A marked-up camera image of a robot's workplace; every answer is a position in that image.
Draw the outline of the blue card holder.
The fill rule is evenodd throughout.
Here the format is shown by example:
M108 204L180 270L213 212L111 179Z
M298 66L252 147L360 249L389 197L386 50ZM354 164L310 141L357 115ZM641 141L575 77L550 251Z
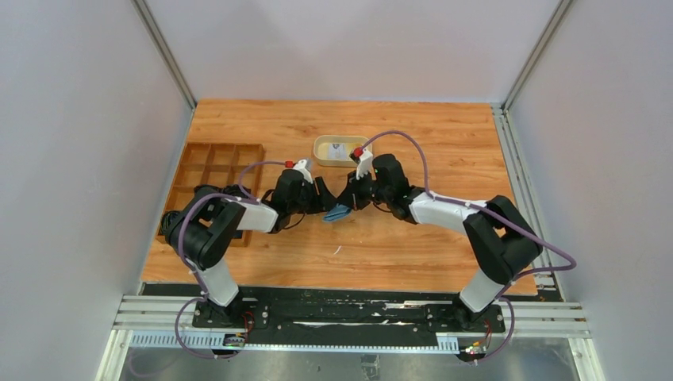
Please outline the blue card holder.
M323 217L323 222L335 222L347 217L352 212L352 209L348 206L336 204L329 212L327 212Z

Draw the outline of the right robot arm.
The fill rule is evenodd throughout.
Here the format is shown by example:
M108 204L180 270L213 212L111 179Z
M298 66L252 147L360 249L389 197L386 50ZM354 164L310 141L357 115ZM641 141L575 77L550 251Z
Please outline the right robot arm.
M383 204L400 221L434 225L467 237L479 268L453 301L453 320L463 331L484 322L484 311L542 251L536 234L506 196L487 201L449 198L410 185L392 154L373 156L356 148L349 158L356 169L348 174L337 206L355 211Z

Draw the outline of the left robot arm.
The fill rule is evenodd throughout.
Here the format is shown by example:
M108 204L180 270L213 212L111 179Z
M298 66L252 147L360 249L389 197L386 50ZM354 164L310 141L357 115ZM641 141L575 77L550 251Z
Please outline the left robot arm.
M237 235L279 233L290 228L295 214L321 214L336 203L323 178L309 181L300 171L285 169L275 187L256 200L209 184L196 187L186 207L163 214L159 235L194 273L203 298L214 305L215 321L232 328L241 322L243 306L225 253Z

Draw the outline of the card in tray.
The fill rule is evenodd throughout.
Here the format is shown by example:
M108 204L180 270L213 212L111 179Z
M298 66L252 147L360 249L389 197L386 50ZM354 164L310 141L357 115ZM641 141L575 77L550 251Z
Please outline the card in tray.
M346 160L348 158L348 148L343 143L330 143L327 148L328 160Z

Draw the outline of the beige oval tray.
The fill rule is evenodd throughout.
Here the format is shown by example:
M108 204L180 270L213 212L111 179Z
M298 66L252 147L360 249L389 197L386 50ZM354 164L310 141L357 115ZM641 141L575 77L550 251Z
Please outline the beige oval tray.
M367 137L322 135L313 143L313 160L323 167L356 167L352 151L368 141Z

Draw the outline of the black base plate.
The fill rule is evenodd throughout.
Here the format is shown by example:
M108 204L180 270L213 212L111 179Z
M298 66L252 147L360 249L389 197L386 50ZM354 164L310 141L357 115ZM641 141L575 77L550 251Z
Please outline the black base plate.
M473 314L455 293L242 287L232 306L197 302L192 325L250 329L253 344L429 347L439 333L504 333L500 306Z

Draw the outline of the aluminium frame rail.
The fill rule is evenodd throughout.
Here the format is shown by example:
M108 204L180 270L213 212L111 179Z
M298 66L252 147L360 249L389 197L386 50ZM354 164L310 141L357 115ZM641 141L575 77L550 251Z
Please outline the aluminium frame rail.
M508 113L499 103L490 104L494 117L494 124L500 141L503 158L510 179L510 186L518 209L524 216L534 232L541 239L547 240L544 226L540 223L540 215L537 210L536 195L534 194L527 165L522 155L521 145L515 128L510 122ZM538 291L553 295L554 299L565 302L563 288L560 285L554 271L541 271L534 275L528 275L525 279L534 279Z

